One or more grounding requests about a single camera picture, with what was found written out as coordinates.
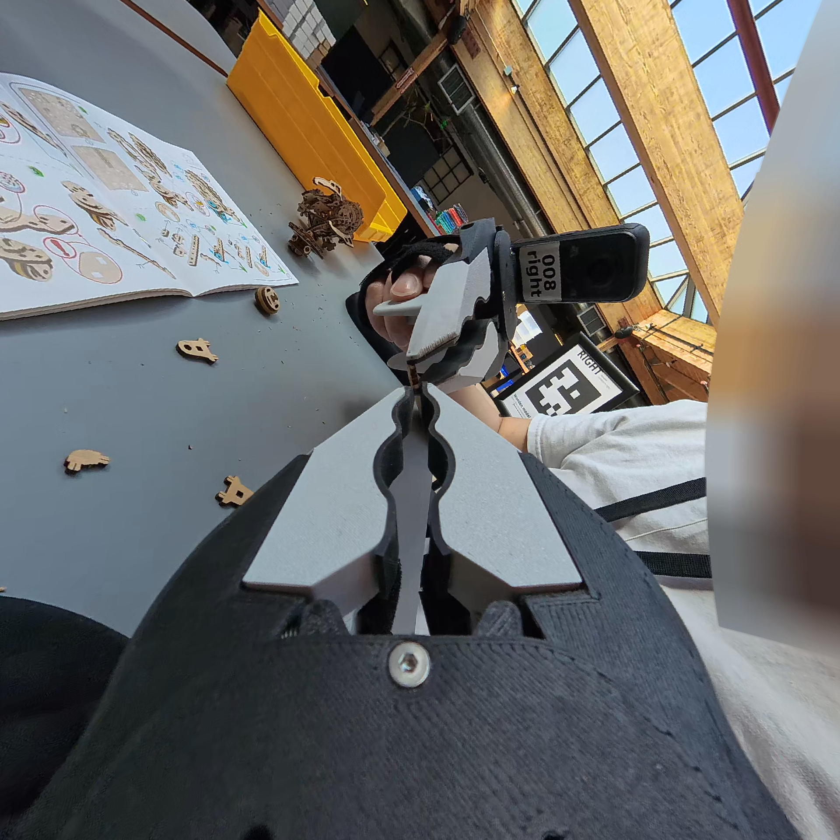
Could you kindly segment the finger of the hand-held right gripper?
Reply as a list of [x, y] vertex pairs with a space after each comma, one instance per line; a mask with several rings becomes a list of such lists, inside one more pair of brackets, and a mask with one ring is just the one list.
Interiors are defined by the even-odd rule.
[[460, 260], [437, 269], [428, 292], [410, 301], [406, 315], [414, 317], [406, 350], [408, 363], [425, 361], [455, 345], [476, 304], [490, 297], [490, 260], [480, 252], [472, 262]]
[[497, 374], [507, 353], [494, 322], [467, 322], [458, 342], [432, 357], [423, 382], [452, 394]]

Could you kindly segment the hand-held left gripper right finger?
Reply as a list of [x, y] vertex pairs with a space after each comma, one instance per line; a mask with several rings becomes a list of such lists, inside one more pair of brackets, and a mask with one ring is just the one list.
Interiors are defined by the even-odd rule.
[[469, 634], [489, 604], [585, 586], [526, 456], [435, 385], [422, 386], [437, 488], [421, 599], [432, 635]]

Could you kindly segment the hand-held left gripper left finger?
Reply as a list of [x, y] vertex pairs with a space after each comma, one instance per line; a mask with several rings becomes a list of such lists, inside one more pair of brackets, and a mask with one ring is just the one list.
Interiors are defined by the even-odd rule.
[[328, 600], [358, 632], [411, 633], [417, 409], [410, 388], [312, 450], [246, 571], [252, 589]]

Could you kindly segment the person's right forearm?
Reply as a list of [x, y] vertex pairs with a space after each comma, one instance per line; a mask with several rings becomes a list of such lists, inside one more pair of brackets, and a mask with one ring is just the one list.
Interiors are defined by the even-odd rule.
[[529, 451], [531, 419], [503, 416], [482, 384], [451, 392], [449, 397], [523, 453]]

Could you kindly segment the grey desk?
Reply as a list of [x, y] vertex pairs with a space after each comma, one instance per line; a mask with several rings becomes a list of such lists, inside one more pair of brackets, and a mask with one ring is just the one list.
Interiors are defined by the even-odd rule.
[[[2, 71], [48, 82], [193, 151], [299, 278], [248, 291], [2, 322], [2, 605], [59, 606], [131, 635], [236, 507], [397, 387], [345, 299], [381, 261], [287, 251], [301, 186], [222, 75], [122, 2], [2, 2]], [[204, 339], [218, 361], [187, 359]], [[75, 449], [110, 464], [67, 474]]]

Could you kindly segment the person's right hand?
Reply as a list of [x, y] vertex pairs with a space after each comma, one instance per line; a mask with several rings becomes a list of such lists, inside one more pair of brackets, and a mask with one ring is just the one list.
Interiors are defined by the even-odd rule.
[[386, 301], [410, 301], [427, 293], [437, 267], [429, 258], [420, 257], [401, 275], [395, 276], [390, 271], [386, 278], [373, 281], [366, 289], [364, 305], [373, 330], [394, 344], [399, 352], [407, 349], [413, 334], [413, 322], [404, 316], [379, 316], [374, 309]]

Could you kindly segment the black framed marker sign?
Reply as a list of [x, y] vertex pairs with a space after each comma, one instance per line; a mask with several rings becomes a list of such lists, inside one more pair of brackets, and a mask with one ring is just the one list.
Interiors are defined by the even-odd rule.
[[639, 388], [582, 332], [508, 386], [493, 401], [501, 415], [533, 419], [609, 411]]

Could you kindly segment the assembled wooden model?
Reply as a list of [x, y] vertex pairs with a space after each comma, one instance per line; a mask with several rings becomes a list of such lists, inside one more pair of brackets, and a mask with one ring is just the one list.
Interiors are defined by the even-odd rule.
[[289, 223], [293, 236], [288, 247], [297, 256], [318, 257], [334, 250], [338, 243], [354, 246], [354, 235], [364, 221], [363, 209], [357, 202], [343, 196], [341, 186], [320, 176], [315, 185], [303, 192], [297, 211], [302, 223]]

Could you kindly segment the yellow plastic bin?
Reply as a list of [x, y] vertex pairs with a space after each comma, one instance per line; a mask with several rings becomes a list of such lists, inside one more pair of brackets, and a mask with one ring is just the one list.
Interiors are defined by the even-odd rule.
[[304, 187], [317, 176], [360, 204], [361, 242], [383, 243], [406, 207], [334, 101], [285, 36], [259, 12], [227, 86]]

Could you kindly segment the white instruction booklet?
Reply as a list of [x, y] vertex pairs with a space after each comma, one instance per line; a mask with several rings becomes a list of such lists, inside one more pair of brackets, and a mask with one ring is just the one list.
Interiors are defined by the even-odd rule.
[[1, 75], [1, 320], [298, 284], [193, 152]]

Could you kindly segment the grey ventilation duct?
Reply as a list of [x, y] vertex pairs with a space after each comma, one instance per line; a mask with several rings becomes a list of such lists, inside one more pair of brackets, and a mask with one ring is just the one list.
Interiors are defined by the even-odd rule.
[[520, 238], [536, 238], [553, 232], [536, 196], [513, 159], [499, 130], [477, 98], [455, 115], [458, 139], [476, 173], [506, 208]]

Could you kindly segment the white wall vent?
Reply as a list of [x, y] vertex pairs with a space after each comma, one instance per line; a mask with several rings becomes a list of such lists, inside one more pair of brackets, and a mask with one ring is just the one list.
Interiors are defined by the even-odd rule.
[[458, 63], [441, 71], [437, 85], [455, 116], [475, 107], [476, 92]]

